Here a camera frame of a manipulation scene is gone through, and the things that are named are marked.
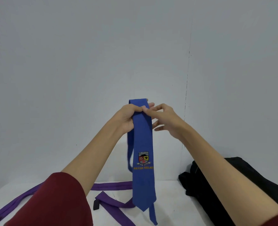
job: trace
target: black bag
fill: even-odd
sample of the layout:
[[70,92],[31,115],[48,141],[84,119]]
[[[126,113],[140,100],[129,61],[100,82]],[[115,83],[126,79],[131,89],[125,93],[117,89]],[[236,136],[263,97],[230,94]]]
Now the black bag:
[[[277,184],[265,179],[240,157],[226,158],[226,160],[278,203]],[[197,199],[214,225],[235,226],[195,161],[192,163],[190,173],[184,172],[179,175],[179,181],[186,189],[186,195]]]

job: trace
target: purple belt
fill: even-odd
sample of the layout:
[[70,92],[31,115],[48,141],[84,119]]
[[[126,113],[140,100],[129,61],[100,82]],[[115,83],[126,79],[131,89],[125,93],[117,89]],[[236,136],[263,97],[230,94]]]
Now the purple belt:
[[[41,184],[31,188],[25,193],[21,194],[17,198],[13,199],[7,205],[5,205],[2,209],[0,209],[0,221],[4,219],[9,213],[11,213],[20,202],[30,196],[33,195],[39,188]],[[91,190],[132,190],[132,182],[113,182],[113,183],[94,183]],[[135,205],[130,199],[126,203],[122,203],[117,201],[111,197],[109,197],[105,192],[101,192],[95,197],[93,210],[99,209],[99,204],[102,205],[105,210],[111,214],[111,216],[117,220],[119,224],[122,226],[135,226],[135,224],[119,209],[119,208],[134,208]]]

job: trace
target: school emblem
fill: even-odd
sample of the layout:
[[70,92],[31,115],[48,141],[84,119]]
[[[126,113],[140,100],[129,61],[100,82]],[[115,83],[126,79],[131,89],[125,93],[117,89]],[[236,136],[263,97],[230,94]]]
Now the school emblem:
[[137,165],[145,166],[152,162],[149,162],[148,152],[139,152],[139,163]]

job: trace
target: hand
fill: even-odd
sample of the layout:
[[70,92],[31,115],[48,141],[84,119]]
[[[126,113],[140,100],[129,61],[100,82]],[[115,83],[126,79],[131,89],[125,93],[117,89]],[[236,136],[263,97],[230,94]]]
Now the hand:
[[[148,103],[148,106],[152,109],[154,108],[155,103]],[[122,106],[122,108],[113,116],[115,120],[119,122],[120,129],[122,134],[128,133],[134,128],[134,123],[132,116],[134,112],[142,112],[142,107],[128,104]]]
[[180,139],[180,129],[187,125],[175,112],[174,109],[166,104],[160,104],[150,109],[143,107],[143,112],[152,117],[152,119],[158,119],[152,124],[152,128],[155,131],[168,130],[169,133],[177,139]]

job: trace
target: white wall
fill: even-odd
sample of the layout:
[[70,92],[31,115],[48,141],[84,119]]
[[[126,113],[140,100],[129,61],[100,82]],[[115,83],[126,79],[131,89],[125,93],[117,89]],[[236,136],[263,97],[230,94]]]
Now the white wall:
[[186,121],[278,184],[278,0],[195,0]]
[[[0,187],[60,171],[129,99],[184,116],[191,0],[0,0]],[[154,135],[156,179],[182,145]],[[123,137],[98,180],[131,180]]]
[[[278,183],[278,0],[0,0],[0,187],[60,171],[144,97]],[[126,147],[99,181],[131,180]],[[157,180],[192,161],[165,132],[154,152]]]

